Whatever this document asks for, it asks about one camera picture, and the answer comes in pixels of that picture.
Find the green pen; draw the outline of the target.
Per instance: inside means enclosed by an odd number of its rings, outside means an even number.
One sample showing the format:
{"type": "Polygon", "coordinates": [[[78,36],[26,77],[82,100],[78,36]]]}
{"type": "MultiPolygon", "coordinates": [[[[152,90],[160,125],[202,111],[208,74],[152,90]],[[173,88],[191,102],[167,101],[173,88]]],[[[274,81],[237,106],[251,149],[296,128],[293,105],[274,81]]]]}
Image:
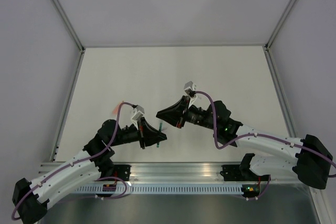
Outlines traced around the green pen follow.
{"type": "MultiPolygon", "coordinates": [[[[162,133],[162,128],[163,128],[163,122],[161,121],[161,122],[160,122],[160,125],[159,125],[159,132],[160,132],[160,133],[162,133]]],[[[157,148],[160,147],[160,142],[157,142],[156,147],[157,147],[157,148]]]]}

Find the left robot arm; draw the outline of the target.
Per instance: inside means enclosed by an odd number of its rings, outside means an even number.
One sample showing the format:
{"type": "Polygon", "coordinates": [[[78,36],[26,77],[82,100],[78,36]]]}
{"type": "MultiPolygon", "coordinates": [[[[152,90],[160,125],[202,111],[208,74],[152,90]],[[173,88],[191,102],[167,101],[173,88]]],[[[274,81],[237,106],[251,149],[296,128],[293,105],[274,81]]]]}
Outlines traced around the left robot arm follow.
{"type": "Polygon", "coordinates": [[[12,219],[36,223],[55,203],[78,187],[97,179],[110,180],[114,175],[112,147],[139,142],[145,149],[166,139],[167,136],[145,118],[124,128],[119,127],[116,120],[106,120],[94,138],[69,161],[33,180],[22,178],[15,184],[12,219]]]}

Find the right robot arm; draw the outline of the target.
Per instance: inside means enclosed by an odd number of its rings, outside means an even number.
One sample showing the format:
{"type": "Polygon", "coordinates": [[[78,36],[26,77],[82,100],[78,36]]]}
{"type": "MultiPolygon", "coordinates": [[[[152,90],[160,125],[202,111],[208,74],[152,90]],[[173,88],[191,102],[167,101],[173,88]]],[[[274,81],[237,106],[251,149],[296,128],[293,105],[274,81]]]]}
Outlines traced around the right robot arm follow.
{"type": "Polygon", "coordinates": [[[289,177],[316,189],[326,188],[333,157],[316,136],[275,136],[235,121],[230,115],[220,100],[204,110],[194,106],[192,99],[184,95],[174,105],[157,112],[156,117],[179,129],[186,122],[211,129],[217,145],[222,148],[233,146],[265,153],[265,156],[244,155],[239,165],[239,174],[244,180],[256,176],[289,177]]]}

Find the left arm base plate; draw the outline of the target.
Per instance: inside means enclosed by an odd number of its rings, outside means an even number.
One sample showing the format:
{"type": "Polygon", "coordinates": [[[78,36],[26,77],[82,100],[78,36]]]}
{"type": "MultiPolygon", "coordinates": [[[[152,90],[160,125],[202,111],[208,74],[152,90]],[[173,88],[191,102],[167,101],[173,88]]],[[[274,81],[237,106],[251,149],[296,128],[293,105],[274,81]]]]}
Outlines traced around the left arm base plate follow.
{"type": "Polygon", "coordinates": [[[131,174],[131,165],[115,165],[113,168],[112,176],[118,177],[123,181],[129,181],[131,174]]]}

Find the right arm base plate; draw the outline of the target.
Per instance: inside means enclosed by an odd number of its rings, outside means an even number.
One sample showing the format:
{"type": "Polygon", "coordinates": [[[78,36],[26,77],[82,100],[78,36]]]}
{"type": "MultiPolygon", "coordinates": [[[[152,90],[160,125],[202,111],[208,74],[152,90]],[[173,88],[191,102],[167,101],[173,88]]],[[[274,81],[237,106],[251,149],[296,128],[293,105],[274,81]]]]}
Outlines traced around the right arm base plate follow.
{"type": "Polygon", "coordinates": [[[222,165],[220,175],[226,182],[267,182],[269,175],[256,175],[241,165],[222,165]]]}

